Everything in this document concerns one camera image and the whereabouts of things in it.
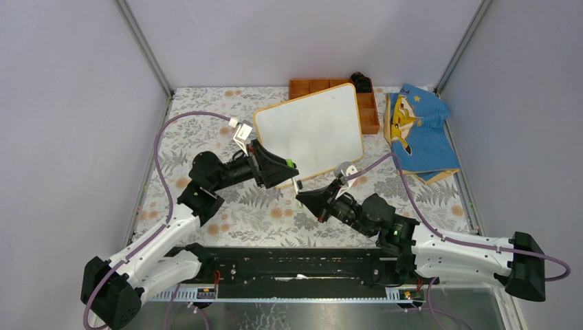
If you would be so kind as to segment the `yellow framed whiteboard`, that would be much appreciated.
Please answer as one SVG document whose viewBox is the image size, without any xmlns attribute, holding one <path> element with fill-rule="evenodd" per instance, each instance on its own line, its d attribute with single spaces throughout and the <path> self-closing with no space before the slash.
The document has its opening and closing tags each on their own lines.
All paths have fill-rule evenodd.
<svg viewBox="0 0 583 330">
<path fill-rule="evenodd" d="M 296 164 L 299 180 L 364 156 L 357 95 L 350 83 L 259 109 L 253 122 L 269 152 Z"/>
</svg>

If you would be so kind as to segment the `green white marker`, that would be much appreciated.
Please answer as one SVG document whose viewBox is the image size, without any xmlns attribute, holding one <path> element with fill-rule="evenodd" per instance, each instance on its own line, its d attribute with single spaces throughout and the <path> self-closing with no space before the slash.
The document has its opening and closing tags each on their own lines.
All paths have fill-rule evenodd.
<svg viewBox="0 0 583 330">
<path fill-rule="evenodd" d="M 301 204 L 301 202 L 298 199 L 299 193 L 301 192 L 301 189 L 302 189 L 301 181 L 299 179 L 293 179 L 292 181 L 294 184 L 294 199 L 295 199 L 296 205 L 299 208 L 302 208 L 303 205 Z"/>
</svg>

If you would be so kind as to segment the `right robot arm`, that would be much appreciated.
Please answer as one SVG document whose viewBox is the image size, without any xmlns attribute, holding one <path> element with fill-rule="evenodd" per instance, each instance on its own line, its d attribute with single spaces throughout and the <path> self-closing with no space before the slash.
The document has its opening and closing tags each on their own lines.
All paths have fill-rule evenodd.
<svg viewBox="0 0 583 330">
<path fill-rule="evenodd" d="M 358 202 L 333 186 L 300 192 L 299 201 L 321 223 L 335 218 L 395 257 L 394 273 L 403 283 L 416 278 L 476 281 L 502 287 L 516 298 L 546 299 L 542 249 L 530 234 L 491 238 L 447 230 L 431 232 L 418 220 L 397 214 L 377 193 Z"/>
</svg>

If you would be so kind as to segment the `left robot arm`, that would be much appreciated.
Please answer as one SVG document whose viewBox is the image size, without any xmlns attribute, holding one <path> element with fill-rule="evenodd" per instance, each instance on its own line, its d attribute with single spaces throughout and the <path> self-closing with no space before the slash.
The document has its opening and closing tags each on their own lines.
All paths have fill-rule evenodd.
<svg viewBox="0 0 583 330">
<path fill-rule="evenodd" d="M 86 264 L 80 294 L 86 329 L 93 329 L 90 315 L 102 321 L 102 329 L 122 329 L 165 289 L 192 278 L 198 283 L 211 278 L 214 266 L 208 259 L 189 250 L 170 258 L 166 253 L 214 217 L 224 203 L 217 191 L 251 179 L 260 188 L 273 188 L 299 174 L 292 160 L 269 152 L 257 139 L 241 152 L 229 162 L 211 151 L 197 154 L 190 182 L 170 205 L 167 219 L 109 258 L 95 256 Z"/>
</svg>

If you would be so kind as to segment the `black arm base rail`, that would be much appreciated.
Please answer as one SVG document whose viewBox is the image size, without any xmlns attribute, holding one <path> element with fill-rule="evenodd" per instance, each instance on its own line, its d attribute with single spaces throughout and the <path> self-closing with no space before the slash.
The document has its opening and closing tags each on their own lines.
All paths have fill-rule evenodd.
<svg viewBox="0 0 583 330">
<path fill-rule="evenodd" d="M 202 259 L 186 285 L 208 285 L 220 299 L 359 300 L 384 297 L 389 288 L 429 284 L 400 258 L 377 248 L 203 247 L 186 251 Z"/>
</svg>

